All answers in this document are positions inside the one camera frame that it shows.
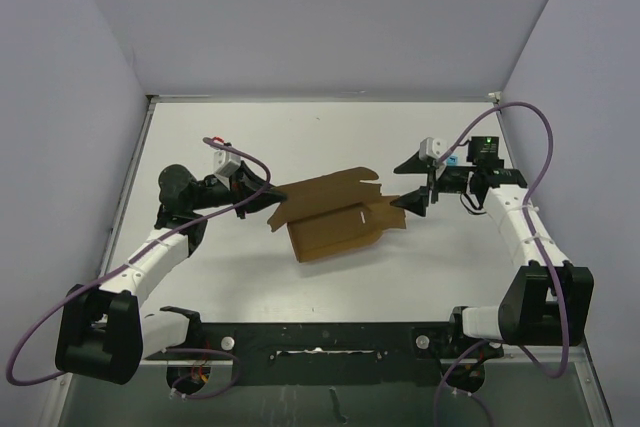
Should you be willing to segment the brown cardboard box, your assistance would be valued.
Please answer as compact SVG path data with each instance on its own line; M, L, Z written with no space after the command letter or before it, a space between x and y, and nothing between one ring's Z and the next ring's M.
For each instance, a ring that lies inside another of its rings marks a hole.
M296 260L314 262L376 243L391 229L406 228L405 212L382 193L378 174L355 167L282 185L286 194L267 224L286 227Z

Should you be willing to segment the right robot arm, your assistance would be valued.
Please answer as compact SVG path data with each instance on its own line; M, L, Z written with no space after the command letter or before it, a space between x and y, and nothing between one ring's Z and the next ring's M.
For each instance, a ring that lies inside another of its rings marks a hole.
M458 308L455 324L444 332L446 347L464 356L481 339L516 346L577 346L591 303L594 278L558 247L527 199L521 172L508 168L496 136L474 136L464 143L462 166L440 164L446 142L428 137L418 151L395 167L395 173L423 174L424 185L392 201L392 206L420 217L442 194L459 195L495 223L504 240L515 276L497 306Z

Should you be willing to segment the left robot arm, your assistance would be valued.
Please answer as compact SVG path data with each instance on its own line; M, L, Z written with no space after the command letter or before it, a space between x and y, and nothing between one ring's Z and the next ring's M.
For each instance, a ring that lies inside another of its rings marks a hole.
M239 218L285 201L286 195L241 163L227 180L196 179L180 164L159 175L160 206L143 245L98 285L77 285L63 308L55 365L119 385L140 362L165 349L182 358L206 345L198 312L162 307L141 315L152 291L200 246L207 227L201 210L220 207Z

